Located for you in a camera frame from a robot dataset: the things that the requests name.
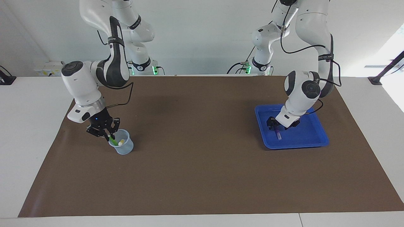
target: blue tray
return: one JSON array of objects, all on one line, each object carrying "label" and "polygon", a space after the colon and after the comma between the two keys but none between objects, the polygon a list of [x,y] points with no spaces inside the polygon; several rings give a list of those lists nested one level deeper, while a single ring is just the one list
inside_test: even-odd
[{"label": "blue tray", "polygon": [[320,120],[315,113],[300,117],[300,124],[296,128],[285,130],[278,126],[282,140],[278,140],[275,131],[269,130],[267,120],[269,117],[276,117],[283,105],[259,105],[255,108],[259,129],[266,147],[272,150],[296,149],[307,147],[324,147],[330,141],[321,126]]}]

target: light blue cup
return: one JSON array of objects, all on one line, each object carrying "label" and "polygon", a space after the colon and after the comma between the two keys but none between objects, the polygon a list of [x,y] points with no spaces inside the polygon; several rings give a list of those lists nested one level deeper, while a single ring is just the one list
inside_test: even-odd
[{"label": "light blue cup", "polygon": [[109,142],[109,145],[115,148],[118,154],[121,155],[129,154],[133,150],[133,142],[129,137],[128,131],[126,131],[125,129],[118,129],[118,131],[114,135],[116,142],[121,141],[121,139],[124,139],[125,142],[120,146],[114,146],[111,142]]}]

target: white table surface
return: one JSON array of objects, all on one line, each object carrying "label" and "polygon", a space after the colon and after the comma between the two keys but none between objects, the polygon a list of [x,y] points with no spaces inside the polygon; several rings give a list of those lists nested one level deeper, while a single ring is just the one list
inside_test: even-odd
[{"label": "white table surface", "polygon": [[[404,113],[366,78],[342,81],[341,96],[404,200]],[[404,212],[16,218],[71,101],[57,77],[17,78],[12,86],[0,86],[0,227],[404,226]]]}]

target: purple marker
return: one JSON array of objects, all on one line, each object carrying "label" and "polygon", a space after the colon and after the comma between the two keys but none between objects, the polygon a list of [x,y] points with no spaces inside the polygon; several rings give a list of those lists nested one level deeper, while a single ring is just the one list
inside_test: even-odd
[{"label": "purple marker", "polygon": [[280,131],[277,126],[275,126],[275,133],[276,133],[276,136],[278,137],[278,140],[282,140],[282,136],[280,136]]}]

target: brown tabletop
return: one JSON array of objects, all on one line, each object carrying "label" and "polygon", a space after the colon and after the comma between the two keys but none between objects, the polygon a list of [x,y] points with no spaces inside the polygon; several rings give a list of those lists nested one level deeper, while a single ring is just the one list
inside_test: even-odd
[{"label": "brown tabletop", "polygon": [[[286,101],[284,77],[130,80],[109,112],[134,150],[65,118],[19,217],[404,210],[337,90],[317,113],[329,146],[273,151],[254,108]],[[100,91],[108,105],[129,92]]]}]

